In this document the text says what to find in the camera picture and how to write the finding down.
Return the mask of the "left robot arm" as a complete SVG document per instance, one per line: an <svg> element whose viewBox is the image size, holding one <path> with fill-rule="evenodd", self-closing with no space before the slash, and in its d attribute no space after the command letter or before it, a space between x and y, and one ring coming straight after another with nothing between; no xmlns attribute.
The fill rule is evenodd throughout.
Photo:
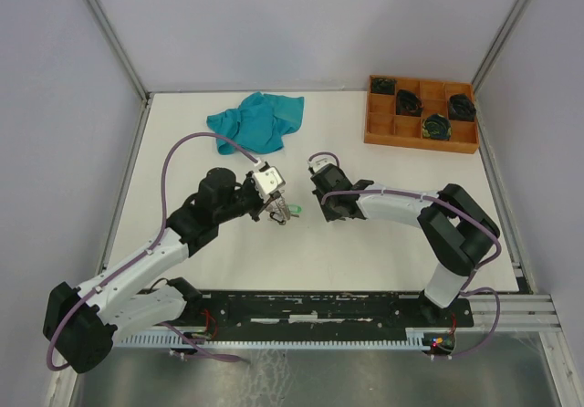
<svg viewBox="0 0 584 407"><path fill-rule="evenodd" d="M49 342L47 366L85 373L138 331L175 319L183 325L196 322L202 303L186 280L173 279L146 295L141 290L211 243L221 224L244 215L257 221L284 185L279 170L269 164L242 182L228 169L213 168L195 193L164 215L159 233L134 255L76 287L67 282L55 286L42 329Z"/></svg>

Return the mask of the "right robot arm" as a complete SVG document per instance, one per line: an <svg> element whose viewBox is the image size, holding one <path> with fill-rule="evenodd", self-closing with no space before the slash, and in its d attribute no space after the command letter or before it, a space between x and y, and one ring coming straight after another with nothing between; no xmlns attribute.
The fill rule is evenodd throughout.
<svg viewBox="0 0 584 407"><path fill-rule="evenodd" d="M497 224L458 184L439 191L404 191L372 180L352 183L330 159L308 169L327 221L385 220L422 230L438 261L418 305L428 325L439 326L451 317L451 304L478 270L502 252Z"/></svg>

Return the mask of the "metal keyring holder yellow tip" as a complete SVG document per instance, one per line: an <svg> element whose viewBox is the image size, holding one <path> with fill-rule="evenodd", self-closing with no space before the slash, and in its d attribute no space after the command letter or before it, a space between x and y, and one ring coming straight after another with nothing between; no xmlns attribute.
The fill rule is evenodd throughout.
<svg viewBox="0 0 584 407"><path fill-rule="evenodd" d="M279 206L279 215L281 216L282 219L285 220L284 224L286 224L292 217L290 216L290 212L288 211L288 204L285 198L281 196L277 202L277 205Z"/></svg>

